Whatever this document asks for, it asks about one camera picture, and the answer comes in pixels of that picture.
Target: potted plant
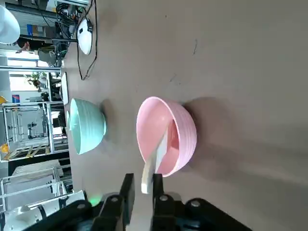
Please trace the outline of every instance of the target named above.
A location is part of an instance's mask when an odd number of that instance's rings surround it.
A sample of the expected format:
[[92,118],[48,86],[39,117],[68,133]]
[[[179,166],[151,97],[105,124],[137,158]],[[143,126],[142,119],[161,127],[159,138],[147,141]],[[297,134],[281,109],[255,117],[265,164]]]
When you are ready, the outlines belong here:
[[40,76],[46,77],[47,74],[45,72],[32,72],[32,74],[30,76],[25,75],[25,77],[26,77],[26,79],[27,79],[27,81],[30,85],[32,85],[32,84],[34,85],[34,83],[36,81],[39,81]]

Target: white spoon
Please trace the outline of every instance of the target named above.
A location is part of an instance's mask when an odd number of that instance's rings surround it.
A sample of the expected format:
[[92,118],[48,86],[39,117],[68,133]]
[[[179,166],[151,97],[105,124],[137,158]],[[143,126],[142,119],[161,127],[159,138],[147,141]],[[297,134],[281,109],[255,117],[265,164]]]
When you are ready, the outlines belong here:
[[153,174],[157,172],[165,154],[167,153],[168,147],[170,146],[170,141],[172,139],[171,126],[172,122],[168,124],[157,147],[145,162],[141,179],[141,192],[144,194],[150,194],[152,192]]

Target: table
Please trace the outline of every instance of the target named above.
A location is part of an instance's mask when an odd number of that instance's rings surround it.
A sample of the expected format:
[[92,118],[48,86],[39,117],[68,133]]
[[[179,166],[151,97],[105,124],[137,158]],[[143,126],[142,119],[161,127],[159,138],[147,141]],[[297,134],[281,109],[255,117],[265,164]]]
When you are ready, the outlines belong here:
[[[144,163],[135,123],[142,101],[155,95],[183,103],[198,132],[189,164],[165,178],[167,192],[207,199],[254,230],[301,230],[308,212],[308,2],[97,2],[91,76],[80,80],[75,44],[65,71],[70,97],[101,107],[108,131],[83,155],[69,134],[74,188],[99,197],[134,172],[128,230],[148,229],[151,196],[139,189]],[[93,57],[94,50],[80,52],[83,73]]]

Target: white object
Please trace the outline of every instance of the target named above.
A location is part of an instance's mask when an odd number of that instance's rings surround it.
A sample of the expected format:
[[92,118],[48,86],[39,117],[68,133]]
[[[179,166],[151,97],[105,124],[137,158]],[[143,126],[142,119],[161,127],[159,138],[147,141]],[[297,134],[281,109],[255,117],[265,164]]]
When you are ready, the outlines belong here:
[[89,0],[57,0],[57,2],[68,3],[76,6],[87,7],[89,4]]
[[92,49],[93,26],[88,19],[83,19],[77,30],[78,44],[82,52],[89,55]]
[[[22,182],[27,180],[35,180],[37,178],[45,177],[50,174],[53,174],[52,171],[44,171],[40,173],[33,173],[28,174],[34,171],[39,171],[43,169],[48,169],[52,167],[59,167],[60,163],[59,160],[48,160],[40,163],[30,164],[30,165],[24,165],[24,166],[18,166],[13,173],[13,176],[19,175],[19,174],[25,174],[23,177],[18,177],[16,180],[14,178],[11,179],[11,182]],[[59,177],[63,176],[63,170],[57,169]]]
[[0,5],[0,43],[14,43],[20,36],[20,27],[14,15]]
[[[46,202],[40,203],[44,208],[47,217],[61,209],[59,203],[60,199],[66,199],[65,206],[67,206],[75,201],[85,200],[85,196],[83,191],[79,191],[74,194],[63,195],[60,198],[50,199]],[[38,207],[30,210],[29,207],[22,206],[12,211],[5,212],[5,225],[3,230],[22,231],[42,219],[43,217]]]
[[165,154],[167,153],[168,140],[170,137],[168,131],[169,127],[170,126],[167,127],[158,146],[145,162],[141,179],[141,192],[143,194],[150,194],[153,190],[153,174],[157,172]]
[[68,90],[67,90],[67,76],[66,72],[62,75],[61,78],[61,88],[62,88],[62,100],[63,104],[67,105],[68,104]]

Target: window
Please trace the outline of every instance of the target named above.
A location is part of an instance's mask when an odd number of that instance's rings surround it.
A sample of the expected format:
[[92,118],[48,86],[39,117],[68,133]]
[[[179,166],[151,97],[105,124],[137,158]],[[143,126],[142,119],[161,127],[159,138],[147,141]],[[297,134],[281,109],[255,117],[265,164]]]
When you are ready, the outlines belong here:
[[25,77],[10,77],[10,88],[11,91],[38,90],[33,85],[30,85]]

